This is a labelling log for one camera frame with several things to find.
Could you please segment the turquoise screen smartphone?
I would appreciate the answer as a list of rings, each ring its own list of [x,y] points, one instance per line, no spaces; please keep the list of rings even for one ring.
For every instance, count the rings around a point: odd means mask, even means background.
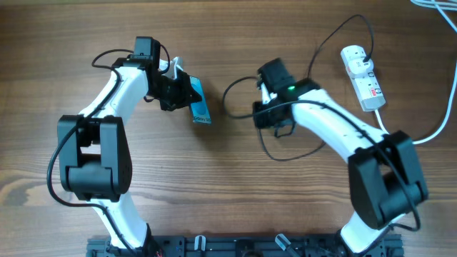
[[[201,81],[197,77],[190,77],[190,82],[192,88],[199,94],[201,97],[200,101],[192,103],[189,108],[191,110],[191,114],[193,116],[193,121],[196,124],[211,124],[211,117],[209,113],[208,106],[206,104],[206,98],[204,96],[204,90],[201,85]]]

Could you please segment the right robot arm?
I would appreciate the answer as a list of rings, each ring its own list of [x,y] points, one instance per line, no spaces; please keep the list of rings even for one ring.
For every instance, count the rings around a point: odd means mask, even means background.
[[[354,213],[339,231],[348,253],[370,251],[392,228],[407,229],[398,221],[412,213],[421,227],[417,207],[428,199],[428,188],[412,139],[404,132],[386,133],[338,105],[315,81],[300,81],[281,59],[257,71],[261,101],[253,103],[258,130],[300,126],[317,135],[348,165]]]

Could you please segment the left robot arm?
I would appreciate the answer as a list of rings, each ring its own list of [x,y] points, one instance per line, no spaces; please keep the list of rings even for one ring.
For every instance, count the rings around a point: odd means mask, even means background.
[[[111,77],[94,101],[58,121],[49,193],[61,205],[94,209],[110,235],[101,248],[90,241],[88,256],[162,254],[129,192],[133,166],[124,127],[137,103],[157,100],[163,111],[189,108],[194,123],[211,124],[200,80],[183,70],[179,57],[161,59],[164,49],[152,37],[136,37],[134,49],[108,66]]]

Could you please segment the white charger plug adapter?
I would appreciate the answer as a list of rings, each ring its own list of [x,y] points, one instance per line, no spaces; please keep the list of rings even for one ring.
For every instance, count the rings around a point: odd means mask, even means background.
[[[351,77],[362,77],[373,71],[372,60],[364,61],[363,58],[350,60],[347,64],[347,71]]]

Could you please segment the white power strip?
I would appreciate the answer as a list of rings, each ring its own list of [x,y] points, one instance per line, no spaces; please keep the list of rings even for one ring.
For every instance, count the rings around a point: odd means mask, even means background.
[[[351,45],[341,50],[341,58],[346,73],[348,74],[348,62],[359,58],[363,58],[364,60],[366,58],[366,52],[361,46]],[[374,73],[374,64],[372,72],[369,72],[362,77],[351,77],[348,74],[348,77],[353,85],[363,111],[375,111],[386,103],[380,84]]]

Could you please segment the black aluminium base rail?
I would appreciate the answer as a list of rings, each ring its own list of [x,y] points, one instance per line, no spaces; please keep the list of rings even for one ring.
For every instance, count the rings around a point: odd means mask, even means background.
[[[156,236],[158,253],[150,256],[192,257],[192,256],[357,256],[343,246],[342,240],[334,234],[311,234],[307,236],[286,236],[292,250],[282,249],[273,237],[206,237],[196,246],[196,237]],[[89,239],[86,256],[131,256],[128,250],[116,248],[110,239]],[[387,235],[377,246],[363,256],[403,257],[401,235]]]

